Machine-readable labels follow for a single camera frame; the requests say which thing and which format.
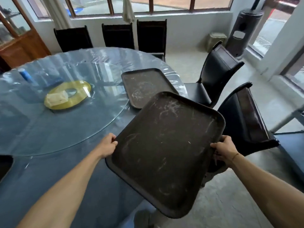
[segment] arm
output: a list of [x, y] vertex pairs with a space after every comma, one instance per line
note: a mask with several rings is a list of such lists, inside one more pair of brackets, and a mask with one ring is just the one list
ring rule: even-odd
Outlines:
[[31, 207], [17, 228], [69, 228], [100, 159], [113, 153], [117, 141], [108, 134], [69, 173], [63, 176]]
[[229, 136], [223, 139], [211, 144], [220, 154], [217, 159], [233, 169], [271, 224], [275, 228], [303, 227], [304, 194], [248, 161]]

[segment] metal grate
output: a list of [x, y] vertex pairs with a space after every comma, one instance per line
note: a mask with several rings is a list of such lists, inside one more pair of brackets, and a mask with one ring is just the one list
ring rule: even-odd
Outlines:
[[255, 41], [258, 42], [265, 49], [269, 49], [271, 46], [271, 43], [265, 40], [264, 38], [262, 38], [261, 36], [258, 36]]

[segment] blue tablecloth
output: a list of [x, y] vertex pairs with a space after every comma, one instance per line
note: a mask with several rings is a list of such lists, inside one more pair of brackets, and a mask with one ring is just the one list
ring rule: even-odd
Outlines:
[[[14, 156], [0, 183], [0, 227], [13, 228], [56, 181], [104, 137], [119, 134], [138, 113], [129, 106], [121, 73], [158, 68], [182, 96], [187, 91], [165, 62], [131, 49], [93, 48], [59, 53], [21, 66], [0, 78], [0, 154]], [[52, 83], [84, 80], [92, 91], [78, 106], [50, 111], [43, 98]], [[143, 198], [101, 160], [71, 227], [116, 227]]]

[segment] patio heater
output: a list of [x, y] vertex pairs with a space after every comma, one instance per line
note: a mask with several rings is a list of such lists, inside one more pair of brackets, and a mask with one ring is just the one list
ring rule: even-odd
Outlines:
[[251, 9], [244, 9], [239, 13], [227, 40], [226, 49], [236, 59], [242, 58], [251, 35], [264, 14], [262, 10], [256, 9], [259, 2], [260, 0], [255, 0]]

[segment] hand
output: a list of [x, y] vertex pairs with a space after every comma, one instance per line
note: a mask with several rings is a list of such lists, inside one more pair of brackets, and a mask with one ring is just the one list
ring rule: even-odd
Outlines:
[[235, 156], [239, 154], [230, 136], [222, 135], [223, 142], [211, 143], [210, 146], [216, 149], [216, 159], [224, 161], [228, 166], [232, 165]]
[[114, 134], [109, 133], [94, 148], [93, 152], [96, 153], [101, 158], [105, 158], [111, 155], [118, 144], [117, 141], [113, 141], [115, 138], [116, 136]]

